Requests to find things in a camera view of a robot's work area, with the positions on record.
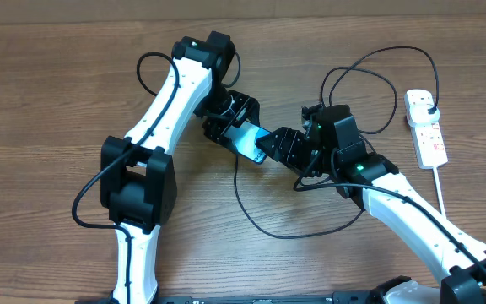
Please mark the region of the Samsung Galaxy smartphone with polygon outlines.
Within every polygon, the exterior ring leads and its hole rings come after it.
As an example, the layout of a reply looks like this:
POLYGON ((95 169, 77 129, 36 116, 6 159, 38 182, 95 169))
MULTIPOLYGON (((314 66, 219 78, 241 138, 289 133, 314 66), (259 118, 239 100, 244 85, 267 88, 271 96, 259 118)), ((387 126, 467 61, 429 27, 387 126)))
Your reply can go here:
POLYGON ((266 154, 256 146, 259 138, 267 136, 267 129, 258 127, 251 122, 244 121, 238 128, 230 126, 224 136, 231 140, 239 155, 260 165, 266 159, 266 154))

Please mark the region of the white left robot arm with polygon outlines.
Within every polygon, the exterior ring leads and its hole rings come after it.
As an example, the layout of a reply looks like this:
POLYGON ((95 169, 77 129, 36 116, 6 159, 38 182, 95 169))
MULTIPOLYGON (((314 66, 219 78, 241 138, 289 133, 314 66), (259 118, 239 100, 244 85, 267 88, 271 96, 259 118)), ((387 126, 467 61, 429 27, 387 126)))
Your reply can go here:
POLYGON ((261 164, 256 141, 259 104, 224 84, 240 56, 228 35, 213 31, 205 41, 188 36, 163 54, 170 70, 153 104, 123 138, 101 146, 100 171, 73 200, 73 220, 88 229, 113 230, 118 245, 117 280, 106 303, 153 303, 160 228, 177 196, 173 154, 192 116, 205 120, 205 135, 238 156, 261 164))

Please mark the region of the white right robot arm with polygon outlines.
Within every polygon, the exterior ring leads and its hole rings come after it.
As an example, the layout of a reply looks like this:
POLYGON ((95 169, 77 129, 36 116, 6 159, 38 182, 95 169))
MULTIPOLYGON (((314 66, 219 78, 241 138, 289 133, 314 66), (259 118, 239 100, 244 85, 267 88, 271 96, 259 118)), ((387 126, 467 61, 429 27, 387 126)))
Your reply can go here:
POLYGON ((441 303, 486 302, 486 244, 422 198, 385 156, 369 152, 346 105, 303 108, 303 130, 279 128, 256 146, 300 178, 327 174, 331 187, 388 226, 425 264, 441 303))

